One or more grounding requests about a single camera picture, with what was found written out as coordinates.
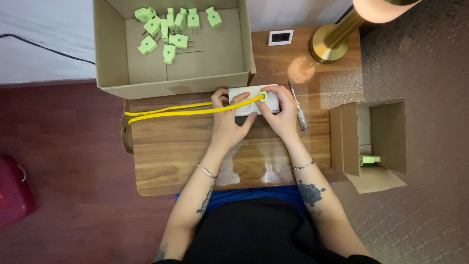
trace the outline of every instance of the silver bracelet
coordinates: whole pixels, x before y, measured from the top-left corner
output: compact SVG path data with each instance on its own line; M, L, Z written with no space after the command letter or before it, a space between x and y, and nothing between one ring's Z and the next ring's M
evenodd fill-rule
M213 175L212 175L210 172L208 172L206 169L204 169L203 167L201 167L201 168L202 168L202 170L203 170L205 173L207 173L208 176L210 176L210 177L212 177L212 178L214 178L214 179L218 179L218 174L217 174L217 176L213 176Z
M316 161L313 159L313 161L312 161L310 164L306 165L306 166L303 166L303 167L293 167L293 166L292 166L292 169L304 169L304 168L307 168L307 167L313 165L315 162L316 162Z

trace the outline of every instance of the black cable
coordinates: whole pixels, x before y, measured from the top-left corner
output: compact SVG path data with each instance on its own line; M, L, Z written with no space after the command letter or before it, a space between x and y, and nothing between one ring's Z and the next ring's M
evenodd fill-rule
M82 62L87 62L87 63L91 63L91 64L93 64L93 65L96 65L96 63L94 63L94 62L90 62L90 61L87 61L87 60L84 60L84 59L80 59L80 58L77 58L77 57L74 57L74 56L70 56L70 55L64 54L64 53L62 53L62 52L58 52L58 51L53 50L53 49L49 49L49 48L43 47L43 46L41 46L41 45L39 45L39 44L36 44L36 43L31 42L31 41L29 41L29 40L23 39L22 37L18 37L18 36L13 35L13 34L1 34L1 35L0 35L0 39L1 39L1 38L4 38L4 37L13 37L13 38L19 39L19 40L21 40L21 41L24 41L24 42L26 42L26 43L29 43L29 44L31 44L31 45L34 45L34 46L37 46L37 47L41 47L41 48L46 49L46 50L48 50L48 51L52 51L52 52L57 53L57 54L59 54L59 55L65 56L65 57L67 57L67 58L74 59L74 60L78 60L78 61L82 61Z

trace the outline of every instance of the screwdriver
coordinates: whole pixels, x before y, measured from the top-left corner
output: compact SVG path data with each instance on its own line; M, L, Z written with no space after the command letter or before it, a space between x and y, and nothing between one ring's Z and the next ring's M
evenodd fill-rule
M300 108L300 102L298 102L298 100L296 99L295 91L293 90L293 85L290 80L288 81L288 84L290 84L293 97L295 98L295 101L296 101L296 107L297 107L296 114L298 115L298 119L300 120L301 130L306 131L308 130L308 123L306 123L306 118L304 117L303 110L301 110Z

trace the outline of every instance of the yellow cable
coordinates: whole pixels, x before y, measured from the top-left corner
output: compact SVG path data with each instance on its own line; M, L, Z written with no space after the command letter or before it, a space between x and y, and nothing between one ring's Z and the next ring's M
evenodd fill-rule
M181 109L181 108L190 108L190 107L197 107L197 106L205 106L205 105L211 105L212 102L204 102L204 103L196 103L196 104L186 104L186 105L177 105L177 106L171 106L171 107L166 107L160 110L154 110L154 111L148 111L148 112L124 112L126 116L145 116L149 114L155 114L167 110L173 110L173 109Z
M255 101L263 99L263 98L264 98L263 95L259 95L259 96L256 96L256 97L252 98L252 99L249 99L249 100L246 100L244 102L240 102L240 103L237 103L237 104L234 104L234 105L229 105L229 106L220 107L220 108L206 109L206 110L153 113L153 114L149 114L149 115L145 115L145 116L134 117L134 118L129 120L129 124L132 124L135 121L144 120L144 119L148 119L148 118L154 118L154 117L160 117L160 116L202 115L202 114L211 114L211 113L217 113L217 112L222 112L222 111L228 111L228 110L236 109L236 108L241 107L241 106L245 106L245 105L250 104L250 103L254 103ZM188 105L179 106L178 108L181 109L181 108L185 108L185 107L188 107Z

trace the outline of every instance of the white frame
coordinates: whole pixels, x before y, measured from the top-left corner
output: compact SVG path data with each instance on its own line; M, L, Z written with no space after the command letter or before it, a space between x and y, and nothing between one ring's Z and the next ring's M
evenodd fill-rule
M278 41L278 42L272 42L272 35L274 34L283 34L283 33L290 33L290 38L288 41ZM279 31L271 31L269 33L269 46L278 46L278 45L288 45L292 43L292 38L293 38L293 30L279 30Z

